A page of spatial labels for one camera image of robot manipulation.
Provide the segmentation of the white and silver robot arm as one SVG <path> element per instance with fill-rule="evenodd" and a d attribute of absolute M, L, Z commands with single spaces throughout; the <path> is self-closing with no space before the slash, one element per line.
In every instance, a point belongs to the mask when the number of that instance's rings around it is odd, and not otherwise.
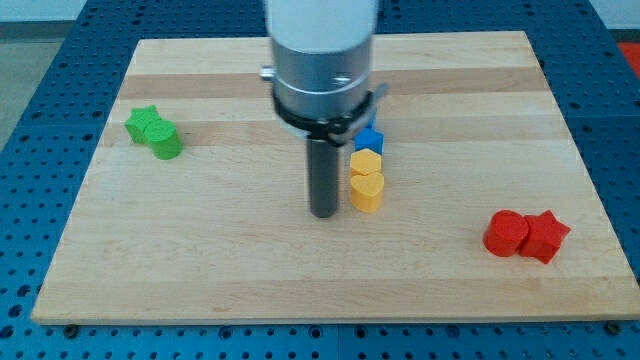
<path fill-rule="evenodd" d="M 331 119 L 369 89 L 376 0 L 265 0 L 272 64 L 260 71 L 288 112 Z"/>

